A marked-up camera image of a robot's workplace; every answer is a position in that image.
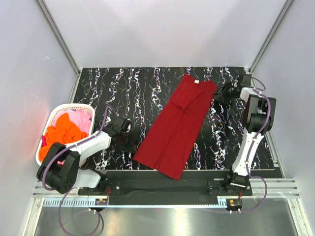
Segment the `red t-shirt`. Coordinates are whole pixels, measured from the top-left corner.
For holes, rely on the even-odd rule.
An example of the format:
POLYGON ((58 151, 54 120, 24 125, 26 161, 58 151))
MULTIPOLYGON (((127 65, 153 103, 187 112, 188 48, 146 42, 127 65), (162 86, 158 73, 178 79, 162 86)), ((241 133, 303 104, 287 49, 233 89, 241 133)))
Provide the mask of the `red t-shirt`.
POLYGON ((184 75, 133 159, 179 180, 216 89, 212 81, 184 75))

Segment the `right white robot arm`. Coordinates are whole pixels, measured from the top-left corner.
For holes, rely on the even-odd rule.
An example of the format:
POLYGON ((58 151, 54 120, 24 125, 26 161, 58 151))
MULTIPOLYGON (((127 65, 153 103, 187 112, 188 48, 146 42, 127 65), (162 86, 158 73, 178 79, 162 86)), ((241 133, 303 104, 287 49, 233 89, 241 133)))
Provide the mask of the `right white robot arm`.
POLYGON ((251 177, 250 168, 256 150, 266 133, 273 127, 277 103, 275 98, 264 94, 266 86, 263 83, 262 88, 253 87, 252 80, 260 82, 250 74, 240 75, 237 81, 226 83, 214 93, 223 99, 239 98, 246 103, 242 120, 243 140, 232 165, 233 173, 244 177, 251 177))

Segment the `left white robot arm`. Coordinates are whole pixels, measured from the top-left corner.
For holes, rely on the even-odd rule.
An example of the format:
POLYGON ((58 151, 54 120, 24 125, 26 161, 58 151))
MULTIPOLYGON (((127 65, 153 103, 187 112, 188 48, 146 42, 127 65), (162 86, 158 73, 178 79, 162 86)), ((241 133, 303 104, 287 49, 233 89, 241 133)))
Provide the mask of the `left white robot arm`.
POLYGON ((124 152, 136 148, 133 138, 133 124, 129 119, 117 117, 102 130, 72 144, 54 143, 49 148, 39 167, 36 177, 48 191, 61 194, 72 188, 89 188, 100 195, 106 190, 103 174, 95 170, 81 169, 80 164, 95 153, 113 147, 124 152))

